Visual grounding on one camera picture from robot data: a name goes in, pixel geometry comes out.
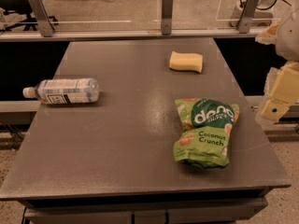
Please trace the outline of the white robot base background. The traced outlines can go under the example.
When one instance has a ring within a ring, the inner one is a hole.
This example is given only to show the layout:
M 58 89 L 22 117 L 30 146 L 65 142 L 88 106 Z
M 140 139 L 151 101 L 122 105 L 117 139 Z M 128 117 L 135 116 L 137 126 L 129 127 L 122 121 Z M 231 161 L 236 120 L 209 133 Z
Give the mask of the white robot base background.
M 252 24 L 254 26 L 269 26 L 274 18 L 272 7 L 276 4 L 276 2 L 277 0 L 260 0 L 256 7 Z M 230 21 L 232 27 L 237 26 L 244 5 L 245 2 L 243 0 L 240 0 L 235 4 Z

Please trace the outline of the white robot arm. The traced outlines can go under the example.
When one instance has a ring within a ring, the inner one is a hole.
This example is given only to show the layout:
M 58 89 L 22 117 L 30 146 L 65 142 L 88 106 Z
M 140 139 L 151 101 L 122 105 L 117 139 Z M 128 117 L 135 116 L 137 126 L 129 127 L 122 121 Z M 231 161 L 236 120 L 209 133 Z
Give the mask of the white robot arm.
M 255 120 L 261 125 L 279 121 L 299 100 L 299 14 L 291 7 L 280 21 L 274 21 L 255 37 L 264 45 L 274 45 L 276 54 L 286 60 L 280 68 L 271 67 Z

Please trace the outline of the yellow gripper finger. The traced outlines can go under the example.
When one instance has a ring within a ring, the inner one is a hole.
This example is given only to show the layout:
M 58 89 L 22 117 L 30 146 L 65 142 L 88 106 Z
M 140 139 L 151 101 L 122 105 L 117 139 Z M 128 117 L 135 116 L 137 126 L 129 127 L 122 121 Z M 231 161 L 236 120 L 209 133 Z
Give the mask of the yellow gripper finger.
M 299 100 L 299 62 L 286 62 L 279 69 L 271 67 L 264 85 L 260 115 L 278 121 Z
M 278 24 L 279 21 L 273 21 L 269 27 L 255 37 L 255 41 L 264 45 L 275 45 L 277 43 Z

